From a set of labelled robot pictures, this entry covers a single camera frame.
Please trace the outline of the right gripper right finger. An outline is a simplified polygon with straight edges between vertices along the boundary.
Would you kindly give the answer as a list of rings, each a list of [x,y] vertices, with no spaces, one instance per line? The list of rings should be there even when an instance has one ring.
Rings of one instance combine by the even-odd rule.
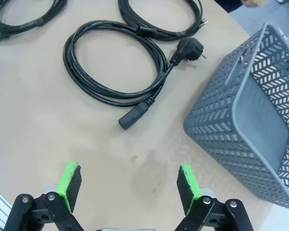
[[[238,199],[221,203],[203,195],[190,165],[180,165],[177,188],[185,214],[177,231],[200,231],[203,227],[216,231],[253,230],[243,203]]]

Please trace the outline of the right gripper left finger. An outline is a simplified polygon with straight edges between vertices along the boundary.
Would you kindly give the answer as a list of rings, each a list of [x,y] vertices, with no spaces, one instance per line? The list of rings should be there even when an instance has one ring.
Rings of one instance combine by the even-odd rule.
[[[69,162],[55,191],[38,198],[25,193],[18,195],[4,230],[41,231],[45,224],[54,223],[59,231],[82,231],[73,216],[82,182],[80,170],[78,162]]]

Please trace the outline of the person's left hand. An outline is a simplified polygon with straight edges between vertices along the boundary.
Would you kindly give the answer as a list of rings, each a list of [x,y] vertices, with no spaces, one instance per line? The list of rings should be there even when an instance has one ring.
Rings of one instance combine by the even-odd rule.
[[[241,0],[241,3],[248,8],[256,8],[261,6],[261,1],[259,0]]]

